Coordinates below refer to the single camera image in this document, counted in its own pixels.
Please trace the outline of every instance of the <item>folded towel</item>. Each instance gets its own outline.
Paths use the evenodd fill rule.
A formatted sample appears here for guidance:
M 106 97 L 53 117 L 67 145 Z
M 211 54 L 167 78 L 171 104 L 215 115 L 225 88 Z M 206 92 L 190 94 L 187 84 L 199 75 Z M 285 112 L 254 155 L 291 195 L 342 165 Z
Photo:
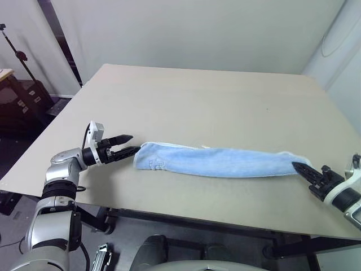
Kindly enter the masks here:
M 232 148 L 192 148 L 169 143 L 146 142 L 134 156 L 137 169 L 224 178 L 248 178 L 297 174 L 292 162 L 308 159 L 279 152 L 276 154 Z

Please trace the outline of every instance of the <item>gray floor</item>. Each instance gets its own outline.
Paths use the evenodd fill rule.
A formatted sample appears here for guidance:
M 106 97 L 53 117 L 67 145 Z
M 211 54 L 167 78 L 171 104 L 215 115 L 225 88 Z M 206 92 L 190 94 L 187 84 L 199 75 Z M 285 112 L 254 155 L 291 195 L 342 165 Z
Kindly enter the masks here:
M 32 143 L 31 139 L 0 138 L 0 180 Z
M 22 197 L 11 216 L 0 215 L 0 246 L 20 240 L 30 223 L 36 203 Z M 81 204 L 81 207 L 96 214 L 98 207 Z M 267 260 L 262 256 L 262 248 L 270 241 L 266 239 L 244 237 L 214 231 L 197 230 L 169 225 L 161 222 L 144 221 L 133 218 L 119 218 L 111 235 L 92 232 L 83 226 L 82 241 L 87 248 L 90 259 L 93 260 L 98 245 L 105 242 L 114 245 L 114 251 L 119 255 L 115 270 L 128 271 L 131 262 L 144 240 L 153 234 L 163 234 L 168 238 L 182 239 L 199 243 L 222 243 L 236 256 L 240 263 L 262 267 L 268 270 L 309 271 L 305 257 L 294 257 L 278 261 Z M 20 257 L 18 245 L 0 248 L 0 271 L 9 267 Z M 169 260 L 198 259 L 199 252 L 188 248 L 170 247 Z M 85 259 L 80 249 L 70 253 L 71 271 L 85 270 Z

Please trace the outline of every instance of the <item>beige table top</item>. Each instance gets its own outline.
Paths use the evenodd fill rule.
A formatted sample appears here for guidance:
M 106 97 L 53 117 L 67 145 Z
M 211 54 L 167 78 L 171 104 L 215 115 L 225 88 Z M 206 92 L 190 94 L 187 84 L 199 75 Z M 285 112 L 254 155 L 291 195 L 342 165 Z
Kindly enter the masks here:
M 0 68 L 0 82 L 13 73 L 14 73 L 13 69 L 1 69 Z
M 41 195 L 50 158 L 80 147 L 90 120 L 104 137 L 200 147 L 291 151 L 342 173 L 360 138 L 306 76 L 106 64 L 30 146 L 0 189 Z M 77 201 L 256 228 L 361 238 L 299 176 L 208 178 L 139 171 L 126 159 L 81 173 Z

